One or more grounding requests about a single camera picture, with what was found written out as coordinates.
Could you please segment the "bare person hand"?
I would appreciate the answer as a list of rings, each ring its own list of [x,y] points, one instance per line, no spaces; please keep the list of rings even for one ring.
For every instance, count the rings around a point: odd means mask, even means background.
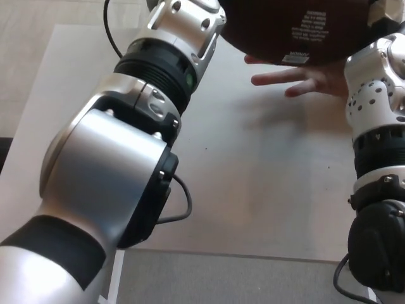
[[[348,88],[344,77],[346,60],[328,63],[324,66],[300,66],[251,77],[255,86],[295,83],[286,89],[284,96],[297,98],[308,93],[320,93],[347,99]]]

